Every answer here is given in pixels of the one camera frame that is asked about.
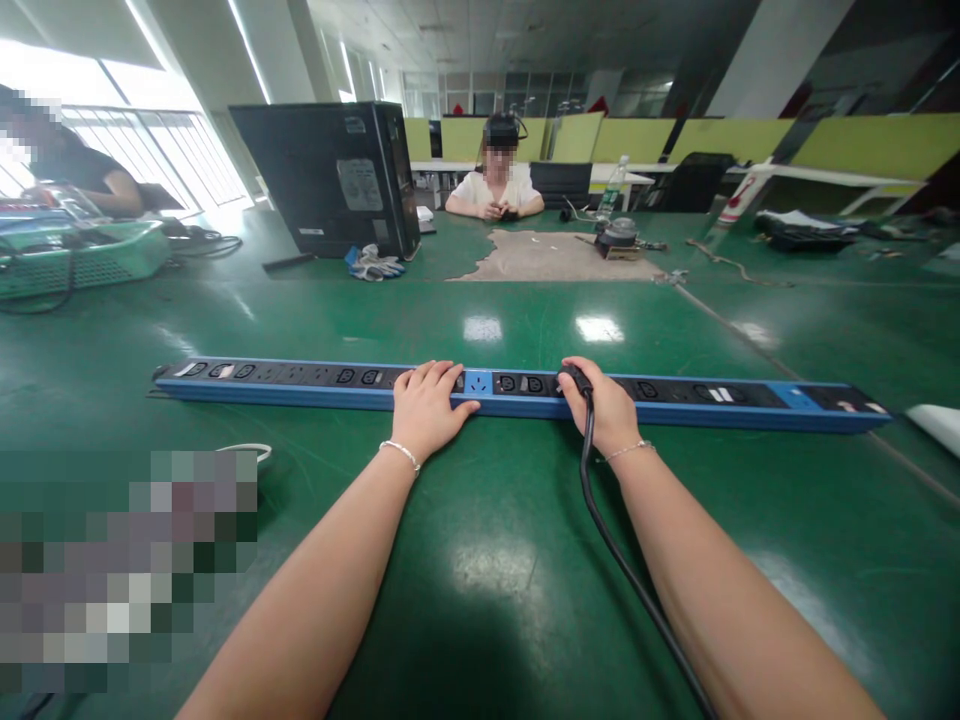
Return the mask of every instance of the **vr headset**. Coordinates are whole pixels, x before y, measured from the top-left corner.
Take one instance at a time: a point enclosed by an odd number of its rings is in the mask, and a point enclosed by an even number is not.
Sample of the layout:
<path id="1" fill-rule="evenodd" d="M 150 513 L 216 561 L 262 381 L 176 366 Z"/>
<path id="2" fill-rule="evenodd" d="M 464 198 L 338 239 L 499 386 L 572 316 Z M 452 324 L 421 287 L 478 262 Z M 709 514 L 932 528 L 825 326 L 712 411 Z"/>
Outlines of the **vr headset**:
<path id="1" fill-rule="evenodd" d="M 483 139 L 487 147 L 515 148 L 520 141 L 528 136 L 527 126 L 523 120 L 513 113 L 497 113 L 492 115 L 483 126 Z"/>

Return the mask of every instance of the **person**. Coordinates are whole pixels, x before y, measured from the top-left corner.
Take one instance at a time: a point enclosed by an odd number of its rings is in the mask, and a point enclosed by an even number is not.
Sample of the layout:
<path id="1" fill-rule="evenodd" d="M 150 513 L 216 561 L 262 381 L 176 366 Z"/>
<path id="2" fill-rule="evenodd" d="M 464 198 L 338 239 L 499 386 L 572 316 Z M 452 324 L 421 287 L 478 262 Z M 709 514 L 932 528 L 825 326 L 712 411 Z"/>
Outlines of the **person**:
<path id="1" fill-rule="evenodd" d="M 623 388 L 590 360 L 563 362 L 593 385 L 594 445 L 610 457 L 664 610 L 720 717 L 882 717 L 656 451 L 639 446 L 636 406 Z M 479 409 L 475 401 L 451 409 L 462 370 L 431 361 L 397 379 L 395 444 L 381 446 L 267 583 L 179 720 L 324 716 L 370 619 L 415 463 Z M 585 401 L 568 374 L 559 382 L 582 433 Z"/>
<path id="2" fill-rule="evenodd" d="M 144 199 L 133 176 L 116 160 L 87 147 L 71 130 L 53 119 L 50 111 L 16 90 L 0 85 L 0 129 L 29 149 L 30 172 L 39 180 L 73 185 L 104 215 L 140 217 Z M 40 200 L 45 191 L 34 187 L 24 197 Z"/>
<path id="3" fill-rule="evenodd" d="M 481 220 L 510 220 L 543 212 L 543 197 L 533 188 L 529 174 L 511 177 L 513 158 L 520 144 L 517 120 L 504 113 L 491 115 L 483 128 L 480 155 L 482 172 L 470 172 L 450 193 L 447 212 Z"/>

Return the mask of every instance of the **silver bracelet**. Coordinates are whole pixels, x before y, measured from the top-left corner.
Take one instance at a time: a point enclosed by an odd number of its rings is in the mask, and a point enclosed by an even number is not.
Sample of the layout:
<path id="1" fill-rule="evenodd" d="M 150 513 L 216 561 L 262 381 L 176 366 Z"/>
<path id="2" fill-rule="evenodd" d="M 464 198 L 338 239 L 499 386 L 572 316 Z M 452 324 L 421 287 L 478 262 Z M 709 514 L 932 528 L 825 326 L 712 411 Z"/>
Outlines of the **silver bracelet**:
<path id="1" fill-rule="evenodd" d="M 380 443 L 380 449 L 381 449 L 381 450 L 383 450 L 383 448 L 386 447 L 386 446 L 390 446 L 390 447 L 392 447 L 392 448 L 396 448 L 397 450 L 399 450 L 400 452 L 402 452 L 404 455 L 406 455 L 408 458 L 410 458 L 410 462 L 413 463 L 413 477 L 414 477 L 414 478 L 420 477 L 420 463 L 417 462 L 417 459 L 413 456 L 413 453 L 412 453 L 412 452 L 410 452 L 409 450 L 407 450 L 407 449 L 406 449 L 403 445 L 401 445 L 400 443 L 395 443 L 393 440 L 384 440 L 382 443 Z"/>
<path id="2" fill-rule="evenodd" d="M 636 450 L 637 448 L 643 448 L 643 447 L 648 447 L 648 448 L 650 448 L 651 450 L 653 450 L 654 452 L 657 451 L 657 449 L 653 446 L 653 443 L 648 443 L 646 440 L 641 440 L 641 441 L 638 442 L 636 445 L 631 445 L 631 446 L 628 447 L 628 448 L 624 448 L 623 450 L 617 450 L 615 453 L 612 453 L 612 454 L 610 454 L 610 455 L 607 455 L 607 456 L 603 459 L 603 462 L 608 463 L 608 462 L 610 462 L 611 460 L 613 460 L 617 455 L 623 455 L 625 452 L 630 452 L 631 450 Z"/>

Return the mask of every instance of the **forearm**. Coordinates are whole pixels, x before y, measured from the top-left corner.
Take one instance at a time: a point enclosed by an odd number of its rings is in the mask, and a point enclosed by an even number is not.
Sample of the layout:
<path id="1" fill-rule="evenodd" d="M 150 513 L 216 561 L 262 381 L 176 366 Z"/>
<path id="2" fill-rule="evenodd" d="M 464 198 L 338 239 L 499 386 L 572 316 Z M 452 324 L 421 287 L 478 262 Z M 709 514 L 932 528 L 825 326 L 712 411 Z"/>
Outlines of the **forearm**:
<path id="1" fill-rule="evenodd" d="M 611 463 L 657 593 L 721 717 L 879 717 L 844 664 L 653 451 Z"/>
<path id="2" fill-rule="evenodd" d="M 178 718 L 322 717 L 356 654 L 413 486 L 381 450 L 287 559 Z"/>
<path id="3" fill-rule="evenodd" d="M 478 205 L 458 198 L 456 195 L 451 195 L 447 198 L 447 204 L 444 205 L 444 209 L 454 215 L 467 215 L 469 217 L 478 217 L 480 213 L 480 207 Z"/>
<path id="4" fill-rule="evenodd" d="M 543 196 L 538 195 L 533 200 L 528 202 L 526 205 L 520 208 L 518 215 L 520 217 L 527 217 L 528 215 L 536 215 L 543 212 Z"/>
<path id="5" fill-rule="evenodd" d="M 104 215 L 118 217 L 139 217 L 143 214 L 143 202 L 140 198 L 83 191 L 84 196 L 100 208 Z"/>

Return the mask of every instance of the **blue power strip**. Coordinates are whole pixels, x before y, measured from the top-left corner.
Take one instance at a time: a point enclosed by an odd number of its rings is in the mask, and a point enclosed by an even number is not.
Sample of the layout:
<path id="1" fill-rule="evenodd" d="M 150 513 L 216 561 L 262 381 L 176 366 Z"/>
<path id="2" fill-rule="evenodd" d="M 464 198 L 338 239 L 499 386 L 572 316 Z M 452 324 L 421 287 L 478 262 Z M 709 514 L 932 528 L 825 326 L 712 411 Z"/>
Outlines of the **blue power strip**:
<path id="1" fill-rule="evenodd" d="M 191 357 L 158 368 L 157 387 L 179 400 L 392 410 L 407 365 Z M 611 375 L 636 402 L 642 424 L 860 433 L 892 420 L 851 385 Z M 479 400 L 480 415 L 570 417 L 556 373 L 469 368 L 451 401 Z"/>

